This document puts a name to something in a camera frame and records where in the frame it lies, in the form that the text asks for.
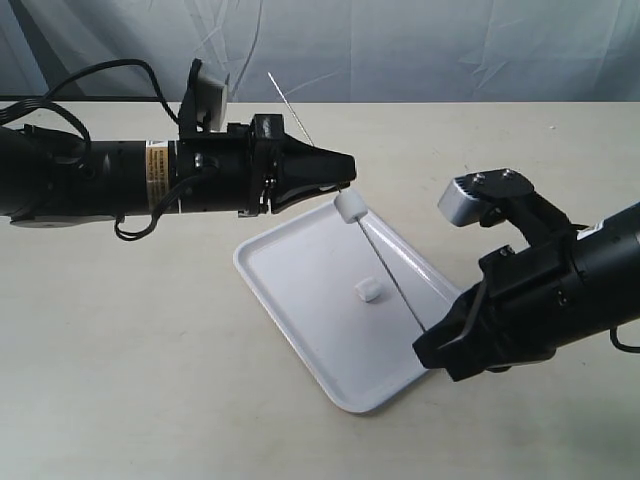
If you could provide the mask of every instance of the robotic arm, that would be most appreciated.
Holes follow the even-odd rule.
[[[506,169],[454,179],[439,208],[456,226],[506,220],[529,248],[480,259],[483,280],[413,345],[426,368],[463,380],[548,360],[605,330],[616,348],[640,353],[617,337],[619,325],[640,317],[640,204],[584,229]]]
[[[355,179],[353,157],[290,137],[281,115],[257,114],[250,124],[212,133],[222,125],[227,83],[194,61],[177,141],[87,142],[86,129],[80,138],[32,125],[0,127],[0,214],[25,227],[114,221],[118,237],[132,241],[151,233],[164,213],[278,213]],[[149,213],[146,229],[120,229],[126,215]]]

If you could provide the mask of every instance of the plastic tray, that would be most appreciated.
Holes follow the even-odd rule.
[[[460,292],[373,212],[362,223],[423,325],[440,321]],[[411,346],[419,325],[332,202],[243,243],[234,262],[338,407],[370,411],[426,372]],[[383,285],[371,303],[354,290],[367,277]]]

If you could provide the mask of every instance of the white backdrop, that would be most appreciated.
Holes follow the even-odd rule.
[[[25,7],[68,71],[140,57],[173,100],[194,56],[230,72],[239,101],[276,99],[268,70],[293,101],[640,100],[638,0],[3,2]],[[0,94],[35,93],[6,68],[19,44],[0,35]],[[51,55],[34,54],[51,77]],[[82,88],[150,93],[140,72]]]

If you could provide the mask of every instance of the sticker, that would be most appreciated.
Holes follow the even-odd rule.
[[[595,225],[585,228],[584,230],[580,230],[578,232],[578,240],[582,240],[583,238],[587,238],[589,235],[593,235],[596,232],[599,232],[600,230],[602,230],[602,227],[604,226],[604,220],[602,220],[601,222],[596,223]]]
[[[147,142],[147,200],[149,211],[169,193],[169,142]]]

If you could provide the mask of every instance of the white table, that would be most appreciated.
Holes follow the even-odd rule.
[[[95,139],[175,137],[154,104],[71,108]],[[515,168],[580,223],[640,198],[638,104],[297,109],[461,287],[480,256],[523,242],[506,225],[449,226],[436,202],[454,176]],[[228,120],[254,112],[284,109],[230,105]],[[435,374],[372,415],[336,408],[232,264],[241,241],[325,200],[259,219],[167,216],[134,244],[106,223],[1,224],[0,478],[638,478],[640,358],[606,335],[506,374]],[[640,340],[640,323],[623,336]]]

